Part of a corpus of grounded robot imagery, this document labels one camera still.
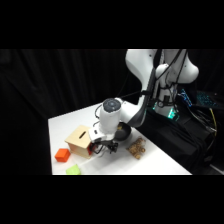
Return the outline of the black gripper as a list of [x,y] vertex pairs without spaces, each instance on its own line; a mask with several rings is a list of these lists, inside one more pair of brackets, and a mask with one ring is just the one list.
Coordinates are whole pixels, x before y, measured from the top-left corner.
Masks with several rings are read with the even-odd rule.
[[[102,145],[102,146],[107,147],[110,150],[110,154],[112,152],[116,153],[117,149],[118,149],[118,143],[114,142],[113,140],[102,140],[101,138],[99,138],[99,139],[96,139],[94,141],[94,143],[96,145]],[[102,147],[97,149],[97,150],[95,150],[94,153],[98,155],[101,151],[102,151]]]

